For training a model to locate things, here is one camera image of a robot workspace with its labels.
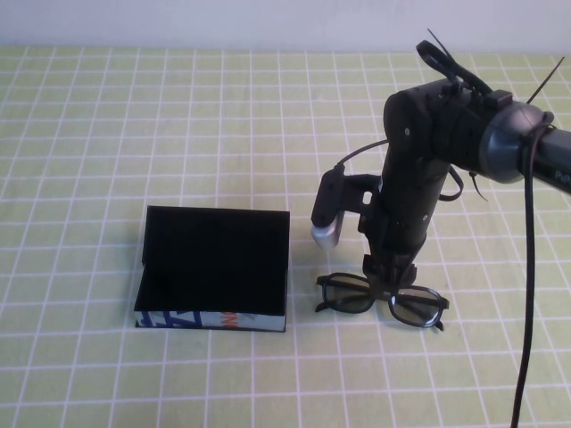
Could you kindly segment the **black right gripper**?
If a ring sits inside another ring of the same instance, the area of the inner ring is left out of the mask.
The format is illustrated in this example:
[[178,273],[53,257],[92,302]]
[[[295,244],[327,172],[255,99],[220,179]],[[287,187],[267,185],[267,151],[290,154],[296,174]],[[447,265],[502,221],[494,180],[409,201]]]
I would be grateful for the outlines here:
[[409,202],[400,201],[395,211],[379,203],[374,195],[370,202],[359,204],[359,231],[369,246],[362,268],[373,280],[373,298],[389,300],[398,291],[398,284],[386,281],[416,279],[414,259],[424,245],[427,228],[438,198],[419,197]]

